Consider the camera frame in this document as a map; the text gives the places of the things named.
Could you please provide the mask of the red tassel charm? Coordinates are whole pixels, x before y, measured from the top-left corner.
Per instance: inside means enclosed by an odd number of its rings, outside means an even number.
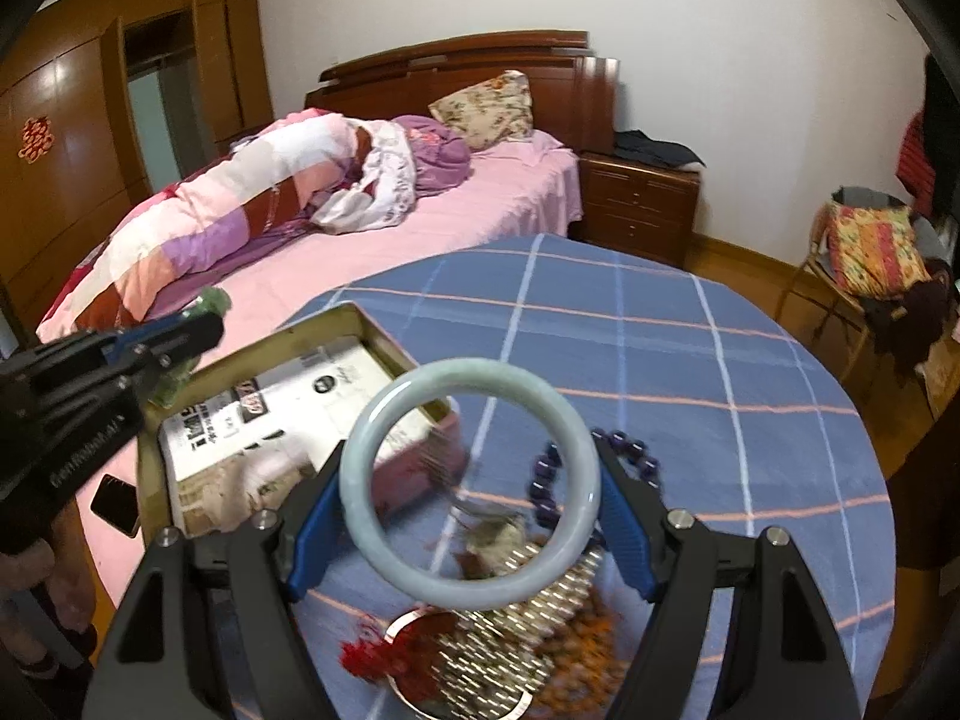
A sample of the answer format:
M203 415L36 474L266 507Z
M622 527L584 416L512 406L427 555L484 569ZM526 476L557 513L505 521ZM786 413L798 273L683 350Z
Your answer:
M369 616L359 618L352 640L340 642L338 661L353 678L363 679L366 683L402 676L409 666L405 650L387 639L381 624Z

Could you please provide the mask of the dark clothes on nightstand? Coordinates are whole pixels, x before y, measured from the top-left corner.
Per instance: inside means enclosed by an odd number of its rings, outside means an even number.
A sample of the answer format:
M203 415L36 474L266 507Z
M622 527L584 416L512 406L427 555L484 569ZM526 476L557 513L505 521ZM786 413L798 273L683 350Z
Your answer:
M642 130L622 130L615 133L613 154L619 160L665 169L704 166L704 161L692 148L681 143L656 140L648 137Z

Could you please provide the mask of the rattan chair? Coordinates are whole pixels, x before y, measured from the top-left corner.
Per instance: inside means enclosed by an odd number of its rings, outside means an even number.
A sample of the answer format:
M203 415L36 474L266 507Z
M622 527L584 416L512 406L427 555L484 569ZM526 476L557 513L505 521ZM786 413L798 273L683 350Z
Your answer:
M923 257L929 280L916 283L900 298L886 301L855 298L844 293L836 284L827 250L827 205L830 202L856 208L908 208L916 247ZM949 252L924 216L888 193L845 185L818 209L811 224L805 259L781 289L775 316L782 316L786 302L799 293L800 280L805 277L827 289L830 299L823 302L811 294L804 299L822 310L825 320L838 320L843 327L848 359L839 376L841 380L848 380L854 374L866 349L872 349L877 356L892 358L896 377L911 376L928 362L932 347L946 330L953 288Z

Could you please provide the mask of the brown wooden wardrobe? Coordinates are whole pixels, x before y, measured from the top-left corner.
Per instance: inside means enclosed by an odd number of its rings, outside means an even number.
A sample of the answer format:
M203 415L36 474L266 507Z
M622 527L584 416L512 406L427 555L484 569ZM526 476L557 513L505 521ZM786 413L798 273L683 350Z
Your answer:
M218 151L274 117L257 0L59 0L34 15L2 62L2 286L26 328L148 195L122 50L126 31L169 15L194 31L200 112ZM28 164L21 127L41 115L55 143Z

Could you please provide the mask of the wooden nightstand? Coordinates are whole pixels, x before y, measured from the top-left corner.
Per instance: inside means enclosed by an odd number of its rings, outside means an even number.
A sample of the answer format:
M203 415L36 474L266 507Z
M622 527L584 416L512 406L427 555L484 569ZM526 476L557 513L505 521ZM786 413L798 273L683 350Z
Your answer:
M682 268L693 238L700 173L612 156L579 156L583 217L568 236Z

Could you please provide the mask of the floral pillow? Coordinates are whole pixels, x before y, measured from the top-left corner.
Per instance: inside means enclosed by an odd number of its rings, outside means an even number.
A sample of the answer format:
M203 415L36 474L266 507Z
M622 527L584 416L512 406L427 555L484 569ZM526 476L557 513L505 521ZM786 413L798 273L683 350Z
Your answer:
M457 133L472 151L501 142L525 142L534 133L529 80L522 71L458 89L428 106L431 117Z

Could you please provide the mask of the pink patchwork quilt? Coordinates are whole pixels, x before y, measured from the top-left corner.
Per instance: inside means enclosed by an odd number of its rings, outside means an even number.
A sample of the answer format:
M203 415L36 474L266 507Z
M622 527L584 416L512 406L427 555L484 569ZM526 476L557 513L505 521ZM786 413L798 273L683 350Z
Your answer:
M37 336L142 323L158 294L299 216L329 234L397 226L415 205L404 129L304 109L133 208L75 268Z

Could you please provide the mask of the bed with pink sheet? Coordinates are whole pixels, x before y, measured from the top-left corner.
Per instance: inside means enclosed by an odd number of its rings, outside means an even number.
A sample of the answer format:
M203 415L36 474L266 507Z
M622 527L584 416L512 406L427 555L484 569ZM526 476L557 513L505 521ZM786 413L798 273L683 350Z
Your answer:
M473 158L459 187L425 197L402 224L327 236L311 231L233 271L217 268L231 298L224 337L208 366L274 333L320 294L405 263L516 236L564 236L583 216L578 158L545 133Z

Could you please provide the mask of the colourful chair cushion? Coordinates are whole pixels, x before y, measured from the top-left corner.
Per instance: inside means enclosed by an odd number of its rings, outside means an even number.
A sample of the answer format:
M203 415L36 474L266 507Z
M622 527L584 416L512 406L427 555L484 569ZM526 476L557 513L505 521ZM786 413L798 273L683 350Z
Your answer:
M827 250L836 284L855 298L900 298L929 280L904 206L827 205Z

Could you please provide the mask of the dark green jade bangle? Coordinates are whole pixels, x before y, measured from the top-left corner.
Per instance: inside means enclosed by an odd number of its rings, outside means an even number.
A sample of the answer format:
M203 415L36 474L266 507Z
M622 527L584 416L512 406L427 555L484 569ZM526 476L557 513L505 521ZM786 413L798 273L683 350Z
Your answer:
M153 405L158 408L174 405L200 358L223 338L224 317L229 309L231 298L224 289L203 288L179 312L172 335L158 356L160 377L149 397Z

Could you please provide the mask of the purple garment on bed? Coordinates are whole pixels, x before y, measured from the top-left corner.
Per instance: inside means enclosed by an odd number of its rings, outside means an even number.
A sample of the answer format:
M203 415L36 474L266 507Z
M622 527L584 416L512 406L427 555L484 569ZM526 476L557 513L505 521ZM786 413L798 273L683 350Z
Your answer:
M415 164L415 192L432 197L466 182L472 152L466 140L433 117L400 115L394 124L404 130Z

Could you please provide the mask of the wooden headboard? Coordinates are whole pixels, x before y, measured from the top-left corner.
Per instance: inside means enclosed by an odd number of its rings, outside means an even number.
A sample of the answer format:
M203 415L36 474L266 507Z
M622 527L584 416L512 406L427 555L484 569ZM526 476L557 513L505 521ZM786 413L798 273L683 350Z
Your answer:
M360 119L425 115L436 99L505 70L527 76L537 128L578 153L612 151L619 62L594 54L585 31L483 32L384 50L324 70L304 104Z

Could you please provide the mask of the blue plaid tablecloth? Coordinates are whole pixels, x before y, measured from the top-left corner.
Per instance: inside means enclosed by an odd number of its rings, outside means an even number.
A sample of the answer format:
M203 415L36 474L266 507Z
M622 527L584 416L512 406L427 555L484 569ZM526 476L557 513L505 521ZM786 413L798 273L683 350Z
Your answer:
M874 447L832 374L732 289L555 236L350 278L304 239L245 270L231 298L235 343L352 301L417 361L482 356L547 379L590 426L647 445L667 504L737 535L786 528L857 690L872 689L895 605Z

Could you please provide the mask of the hanging coats on rack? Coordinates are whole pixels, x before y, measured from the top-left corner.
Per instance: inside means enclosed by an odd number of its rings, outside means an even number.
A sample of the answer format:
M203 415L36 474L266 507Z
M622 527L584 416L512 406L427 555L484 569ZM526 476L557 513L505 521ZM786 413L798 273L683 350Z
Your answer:
M940 223L958 200L958 98L934 55L924 57L924 99L901 140L896 178L913 210Z

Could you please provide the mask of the black phone on bed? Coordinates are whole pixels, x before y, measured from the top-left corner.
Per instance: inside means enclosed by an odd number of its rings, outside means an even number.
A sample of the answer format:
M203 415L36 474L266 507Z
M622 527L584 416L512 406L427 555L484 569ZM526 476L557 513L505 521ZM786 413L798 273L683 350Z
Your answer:
M109 473L101 476L89 510L127 538L135 538L139 534L137 488L117 476Z

